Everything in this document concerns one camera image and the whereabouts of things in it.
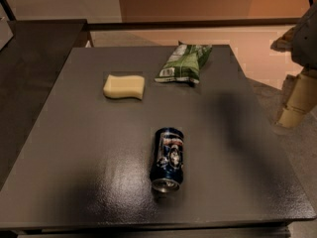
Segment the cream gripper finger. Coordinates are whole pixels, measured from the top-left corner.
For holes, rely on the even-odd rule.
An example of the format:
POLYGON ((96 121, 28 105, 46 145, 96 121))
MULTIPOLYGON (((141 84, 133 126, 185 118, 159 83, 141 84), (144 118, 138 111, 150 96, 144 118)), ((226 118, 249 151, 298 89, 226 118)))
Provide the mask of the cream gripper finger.
POLYGON ((294 36, 294 28, 290 28, 281 37, 276 39, 270 46, 270 48, 277 52, 291 52, 292 40, 294 36))
POLYGON ((316 105, 317 70, 304 68, 296 76, 288 75, 282 87, 282 103, 276 124, 294 128, 316 105))

